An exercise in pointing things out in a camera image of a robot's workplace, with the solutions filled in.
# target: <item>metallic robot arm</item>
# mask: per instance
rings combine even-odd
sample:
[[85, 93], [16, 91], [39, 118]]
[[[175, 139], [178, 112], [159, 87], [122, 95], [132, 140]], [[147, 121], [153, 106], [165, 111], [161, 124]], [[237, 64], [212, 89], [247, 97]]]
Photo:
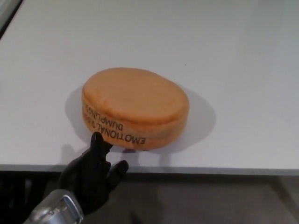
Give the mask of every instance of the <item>metallic robot arm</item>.
[[24, 224], [80, 224], [84, 215], [74, 195], [62, 189], [52, 191], [34, 208]]
[[36, 206], [24, 224], [79, 224], [84, 215], [102, 207], [128, 170], [126, 161], [111, 169], [106, 161], [111, 147], [99, 132], [93, 133], [90, 148], [68, 164], [58, 188]]

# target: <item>white tabletop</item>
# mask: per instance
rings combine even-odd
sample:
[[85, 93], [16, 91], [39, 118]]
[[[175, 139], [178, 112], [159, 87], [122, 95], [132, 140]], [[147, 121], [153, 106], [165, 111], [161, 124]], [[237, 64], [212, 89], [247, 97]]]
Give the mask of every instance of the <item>white tabletop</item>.
[[59, 171], [88, 148], [80, 88], [135, 67], [184, 87], [184, 134], [130, 172], [299, 174], [299, 1], [25, 0], [0, 40], [0, 169]]

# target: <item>gray floor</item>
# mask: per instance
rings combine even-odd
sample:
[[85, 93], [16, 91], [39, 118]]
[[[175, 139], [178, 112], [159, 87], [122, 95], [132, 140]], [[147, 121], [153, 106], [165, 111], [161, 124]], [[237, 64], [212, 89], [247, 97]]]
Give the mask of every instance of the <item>gray floor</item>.
[[104, 207], [84, 221], [185, 223], [299, 224], [299, 177], [128, 178]]

